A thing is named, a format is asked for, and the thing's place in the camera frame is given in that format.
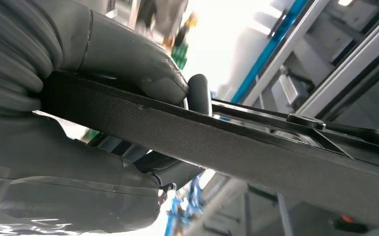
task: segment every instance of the ceiling light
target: ceiling light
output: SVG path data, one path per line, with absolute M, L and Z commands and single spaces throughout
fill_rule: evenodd
M 341 6 L 348 6 L 353 0 L 338 0 L 338 4 Z

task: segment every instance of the blue frame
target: blue frame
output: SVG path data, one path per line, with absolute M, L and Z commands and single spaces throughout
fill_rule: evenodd
M 233 103 L 239 103 L 244 98 L 248 89 L 250 88 L 250 86 L 252 86 L 252 83 L 254 82 L 256 76 L 262 69 L 264 69 L 264 65 L 270 59 L 276 47 L 285 38 L 286 33 L 295 23 L 299 14 L 305 8 L 307 2 L 308 0 L 296 0 L 293 3 L 292 7 L 287 12 L 285 19 L 282 21 L 281 25 L 275 31 L 274 36 L 270 39 L 269 43 L 266 45 L 263 52 L 260 54 L 256 63 L 253 65 L 249 74 L 247 74 L 247 77 L 244 79 L 243 83 L 238 88 L 237 92 L 235 93 L 232 99 Z

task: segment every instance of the aluminum frame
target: aluminum frame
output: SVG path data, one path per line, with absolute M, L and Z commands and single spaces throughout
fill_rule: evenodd
M 375 58 L 379 56 L 379 25 L 361 42 L 296 113 L 315 117 Z
M 292 33 L 286 39 L 286 42 L 280 51 L 276 54 L 274 60 L 269 64 L 249 95 L 247 95 L 247 97 L 244 99 L 242 102 L 243 105 L 252 106 L 256 102 L 257 98 L 276 75 L 281 65 L 292 53 L 299 40 L 305 35 L 305 33 L 308 31 L 317 17 L 322 13 L 329 2 L 330 0 L 315 0 L 312 3 L 307 13 L 299 21 L 298 25 L 293 29 Z

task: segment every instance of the metal rod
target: metal rod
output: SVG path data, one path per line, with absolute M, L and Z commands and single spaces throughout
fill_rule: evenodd
M 289 219 L 288 209 L 286 208 L 285 198 L 278 192 L 279 211 L 282 218 L 283 231 L 285 236 L 293 236 L 291 220 Z

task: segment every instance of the black textured panel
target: black textured panel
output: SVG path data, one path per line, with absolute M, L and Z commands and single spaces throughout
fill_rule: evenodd
M 379 167 L 73 76 L 49 77 L 42 102 L 53 115 L 379 225 Z

